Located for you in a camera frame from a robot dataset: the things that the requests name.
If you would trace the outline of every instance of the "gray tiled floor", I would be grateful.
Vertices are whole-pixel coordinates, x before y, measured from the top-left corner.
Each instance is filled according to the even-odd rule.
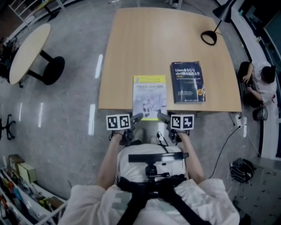
[[[141,1],[146,7],[168,7],[164,0]],[[217,7],[212,0],[189,0],[207,16],[213,17]],[[121,0],[116,5],[105,0],[83,0],[66,7],[50,21],[51,33],[44,50],[51,56],[62,56],[66,64],[61,78],[51,86],[45,86],[33,77],[27,77],[24,88],[0,83],[1,116],[5,123],[11,113],[16,120],[16,139],[0,141],[1,154],[20,154],[27,163],[36,168],[38,183],[50,191],[69,197],[73,184],[93,184],[108,146],[109,132],[105,127],[105,115],[109,110],[98,110],[101,78],[94,78],[97,59],[105,54],[108,36],[115,9],[134,7],[135,0]],[[183,4],[182,10],[201,13],[190,5]],[[47,18],[24,30],[18,37],[23,41],[27,35]],[[222,23],[220,31],[237,69],[247,60],[238,35],[231,24]],[[47,63],[40,57],[32,69],[42,73]],[[38,126],[40,107],[42,123]],[[94,134],[88,135],[90,105],[95,107]],[[229,139],[220,157],[214,178],[222,178],[227,190],[235,195],[237,184],[228,178],[228,164],[238,157],[256,155],[259,143],[259,124],[252,120],[252,109],[243,107],[247,117],[247,129],[243,127]],[[140,123],[147,128],[148,135],[156,134],[158,123]],[[226,138],[235,129],[228,113],[213,113],[198,116],[191,139],[203,164],[206,176],[213,171],[216,159]]]

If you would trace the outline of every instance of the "black hair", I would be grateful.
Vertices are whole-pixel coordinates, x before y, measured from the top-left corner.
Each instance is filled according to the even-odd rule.
[[[265,66],[262,69],[263,79],[267,83],[272,83],[275,80],[275,66]]]

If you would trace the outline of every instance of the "person in white shirt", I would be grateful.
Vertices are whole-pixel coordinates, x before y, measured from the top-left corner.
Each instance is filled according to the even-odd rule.
[[[275,67],[267,61],[241,63],[238,77],[242,82],[252,84],[243,100],[254,108],[268,102],[276,92]]]
[[[142,144],[144,130],[136,133],[136,140],[118,153],[124,131],[118,131],[109,144],[101,164],[96,185],[76,185],[71,190],[68,205],[59,225],[116,225],[128,207],[132,194],[116,185],[117,177],[133,182],[146,182],[145,163],[129,163],[129,154],[166,153],[157,145],[156,137],[150,144]],[[223,181],[205,179],[203,169],[186,133],[178,133],[183,152],[189,153],[185,160],[155,163],[158,174],[169,172],[170,176],[185,174],[186,181],[174,188],[177,195],[204,221],[216,225],[238,225],[239,214],[230,201]],[[168,152],[180,152],[177,146],[166,147]],[[184,217],[168,202],[150,199],[139,212],[134,225],[188,225]]]

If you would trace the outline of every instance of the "round table top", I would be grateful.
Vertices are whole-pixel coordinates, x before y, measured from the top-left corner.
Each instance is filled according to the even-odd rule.
[[[45,23],[36,28],[22,43],[12,62],[10,83],[18,83],[28,72],[31,64],[41,52],[50,34],[51,25]]]

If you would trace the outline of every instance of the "rectangular wooden desk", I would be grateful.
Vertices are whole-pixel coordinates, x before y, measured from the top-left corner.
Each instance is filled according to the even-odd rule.
[[[205,44],[212,18],[164,8],[116,12],[101,78],[99,109],[132,109],[134,75],[166,75],[167,108],[180,111],[241,112],[233,64],[223,37]],[[174,104],[170,65],[200,61],[206,91],[203,104]]]

